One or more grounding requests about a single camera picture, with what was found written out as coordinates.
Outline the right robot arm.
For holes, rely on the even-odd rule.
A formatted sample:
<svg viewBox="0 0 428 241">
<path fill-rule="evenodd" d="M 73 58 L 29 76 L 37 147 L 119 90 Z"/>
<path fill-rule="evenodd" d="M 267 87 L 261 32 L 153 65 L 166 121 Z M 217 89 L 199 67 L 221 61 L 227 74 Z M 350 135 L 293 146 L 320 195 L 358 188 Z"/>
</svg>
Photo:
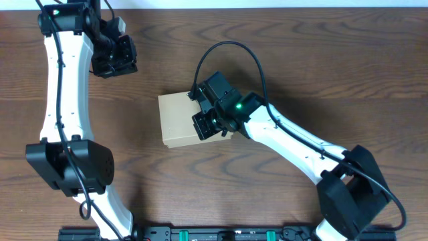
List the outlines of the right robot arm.
<svg viewBox="0 0 428 241">
<path fill-rule="evenodd" d="M 324 141 L 282 116 L 260 95 L 246 96 L 220 72 L 194 84 L 188 97 L 199 104 L 193 126 L 201 140 L 239 132 L 277 152 L 316 186 L 324 219 L 319 240 L 356 240 L 391 201 L 372 153 Z"/>
</svg>

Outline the brown cardboard box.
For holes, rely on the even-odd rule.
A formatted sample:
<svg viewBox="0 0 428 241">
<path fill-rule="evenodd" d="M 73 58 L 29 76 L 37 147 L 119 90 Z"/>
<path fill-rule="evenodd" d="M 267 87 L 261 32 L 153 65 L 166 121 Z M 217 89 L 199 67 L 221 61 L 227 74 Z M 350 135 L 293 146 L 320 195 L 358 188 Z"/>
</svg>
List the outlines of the brown cardboard box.
<svg viewBox="0 0 428 241">
<path fill-rule="evenodd" d="M 227 133 L 225 137 L 222 137 L 221 133 L 217 133 L 209 139 L 201 141 L 191 118 L 200 112 L 201 108 L 197 102 L 189 99 L 186 92 L 160 95 L 158 105 L 163 143 L 170 149 L 225 141 L 233 136 L 232 133 Z"/>
</svg>

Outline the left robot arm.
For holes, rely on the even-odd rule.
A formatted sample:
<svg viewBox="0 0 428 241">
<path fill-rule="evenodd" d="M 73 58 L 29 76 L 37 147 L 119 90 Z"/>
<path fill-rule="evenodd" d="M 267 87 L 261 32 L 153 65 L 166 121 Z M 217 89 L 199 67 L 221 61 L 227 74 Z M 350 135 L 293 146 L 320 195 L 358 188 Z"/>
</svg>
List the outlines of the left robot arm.
<svg viewBox="0 0 428 241">
<path fill-rule="evenodd" d="M 62 228 L 59 240 L 142 240 L 144 234 L 115 187 L 114 158 L 90 124 L 89 77 L 136 72 L 136 48 L 122 18 L 102 19 L 99 0 L 42 5 L 37 18 L 47 52 L 47 107 L 27 162 L 54 190 L 79 203 L 93 228 Z"/>
</svg>

